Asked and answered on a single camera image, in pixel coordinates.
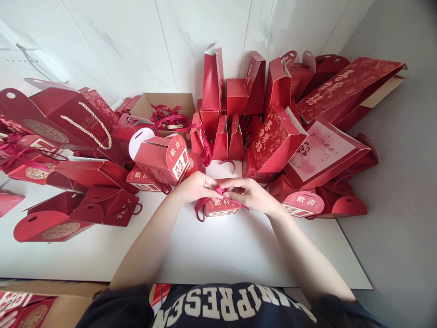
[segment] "hand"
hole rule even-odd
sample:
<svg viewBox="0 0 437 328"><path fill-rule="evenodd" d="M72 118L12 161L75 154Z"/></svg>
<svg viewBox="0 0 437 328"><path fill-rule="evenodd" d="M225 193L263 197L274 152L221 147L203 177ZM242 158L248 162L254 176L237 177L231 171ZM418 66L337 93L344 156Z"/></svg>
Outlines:
<svg viewBox="0 0 437 328"><path fill-rule="evenodd" d="M226 189L223 196L236 200L251 210L272 215L282 208L282 205L253 179L231 179L223 182L220 187Z"/></svg>
<svg viewBox="0 0 437 328"><path fill-rule="evenodd" d="M191 203L202 197L212 198L214 201L222 199L223 196L214 191L218 183L211 177L200 171L193 173L177 186L169 196L178 197L184 203Z"/></svg>
<svg viewBox="0 0 437 328"><path fill-rule="evenodd" d="M17 314L18 311L13 311L6 314L6 310L4 308L0 309L0 328L11 327L17 319Z"/></svg>

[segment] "gold rope handle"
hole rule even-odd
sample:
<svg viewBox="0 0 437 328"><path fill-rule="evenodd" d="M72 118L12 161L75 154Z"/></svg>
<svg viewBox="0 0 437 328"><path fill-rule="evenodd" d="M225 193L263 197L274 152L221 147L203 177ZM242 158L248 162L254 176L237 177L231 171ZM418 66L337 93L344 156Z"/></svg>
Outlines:
<svg viewBox="0 0 437 328"><path fill-rule="evenodd" d="M79 130L81 130L83 133L88 134L91 138L93 138L93 140L97 143L97 145L98 145L100 148L105 149L105 150L111 149L111 147L112 147L112 138L111 138L111 135L109 134L109 131L106 129L105 125L103 124L103 122L102 122L102 121L101 121L101 120L100 120L100 119L99 119L99 118L98 118L98 117L97 117L97 116L92 112L92 110L90 110L90 109L88 108L88 106L85 105L83 102L80 102L79 105L81 105L82 107L84 107L84 108L86 109L86 111L89 112L89 113L91 114L91 116L92 116L96 121L98 121L99 124L102 126L102 129L105 131L106 135L108 136L108 146L107 146L107 147L103 146L103 144L102 144L99 140L97 140L97 138L94 137L94 135L93 135L91 132L85 130L82 126L80 126L79 124L77 124L76 122L74 122L71 118L69 118L69 117L67 117L67 116L64 116L64 115L61 115L61 118L63 118L64 120L70 122L71 124L73 124L76 128L78 128Z"/></svg>

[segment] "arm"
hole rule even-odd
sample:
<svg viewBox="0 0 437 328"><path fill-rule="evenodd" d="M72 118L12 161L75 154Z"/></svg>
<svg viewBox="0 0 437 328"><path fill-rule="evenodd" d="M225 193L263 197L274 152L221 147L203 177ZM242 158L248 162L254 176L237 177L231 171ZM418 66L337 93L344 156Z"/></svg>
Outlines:
<svg viewBox="0 0 437 328"><path fill-rule="evenodd" d="M314 304L326 295L354 302L354 294L323 253L299 228L294 218L253 179L233 179L220 185L225 197L267 215L293 277ZM242 189L244 195L233 190Z"/></svg>
<svg viewBox="0 0 437 328"><path fill-rule="evenodd" d="M175 188L160 204L135 240L109 285L112 290L145 283L150 290L164 259L176 218L185 203L202 197L223 197L211 190L214 179L196 172Z"/></svg>

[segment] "navy t-shirt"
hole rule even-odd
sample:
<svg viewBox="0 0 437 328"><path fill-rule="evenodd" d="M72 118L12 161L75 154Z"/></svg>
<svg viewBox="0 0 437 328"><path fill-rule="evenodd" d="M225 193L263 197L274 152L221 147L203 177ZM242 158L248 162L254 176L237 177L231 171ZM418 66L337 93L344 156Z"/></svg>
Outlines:
<svg viewBox="0 0 437 328"><path fill-rule="evenodd" d="M84 313L77 328L303 328L320 327L322 322L332 327L354 327L350 324L357 321L363 327L364 323L386 327L360 303L344 302L334 296L319 300L312 311L314 314L279 288L241 282L173 285L154 316L148 290L140 285L120 291L103 291Z"/></svg>

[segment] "ribbon bow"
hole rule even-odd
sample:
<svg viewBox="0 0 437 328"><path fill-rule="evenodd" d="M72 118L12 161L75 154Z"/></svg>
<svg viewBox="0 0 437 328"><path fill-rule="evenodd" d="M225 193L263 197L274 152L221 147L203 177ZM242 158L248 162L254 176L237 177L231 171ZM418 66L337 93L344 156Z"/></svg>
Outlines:
<svg viewBox="0 0 437 328"><path fill-rule="evenodd" d="M50 172L50 169L42 163L38 163L34 160L24 157L27 153L36 153L35 149L24 148L23 146L17 144L22 135L11 133L8 138L4 140L3 144L0 144L0 150L9 157L4 158L0 161L0 169L7 169L13 163L18 162L28 167L33 167L44 172Z"/></svg>
<svg viewBox="0 0 437 328"><path fill-rule="evenodd" d="M215 186L214 190L217 192L217 194L219 194L219 195L221 195L221 196L223 196L223 193L226 191L226 189L223 189L223 188L220 187L220 186ZM237 202L236 200L232 200L232 199L230 199L230 198L228 198L228 197L224 197L224 196L223 196L223 199L227 199L227 200L229 200L230 202L233 202L233 203L235 203L235 204L237 204L237 205L239 205L239 206L241 206L241 207L243 207L243 208L249 210L249 208L248 208L247 206L244 206L243 204ZM197 219L198 219L200 222L205 221L205 205L206 205L206 203L208 203L210 200L211 200L211 198L203 197L203 198L199 199L199 200L197 201L196 205L194 206L194 210L196 211ZM199 217L199 210L200 210L200 209L202 210L203 220L201 220L200 217Z"/></svg>
<svg viewBox="0 0 437 328"><path fill-rule="evenodd" d="M205 154L202 157L202 161L203 161L203 164L205 165L205 167L208 167L211 164L211 161L213 160L213 151L212 151L213 144L208 141L208 138L206 138L204 125L200 125L198 123L193 123L186 128L178 129L178 132L181 132L181 133L189 132L191 130L191 128L198 128L200 131L200 138L202 139L203 148L205 149Z"/></svg>
<svg viewBox="0 0 437 328"><path fill-rule="evenodd" d="M155 110L150 120L155 123L158 130L174 129L175 131L178 131L177 128L172 128L170 126L182 125L182 128L184 128L191 123L188 120L188 117L178 113L178 110L180 110L182 106L176 106L173 110L165 105L155 106L150 104L150 106Z"/></svg>

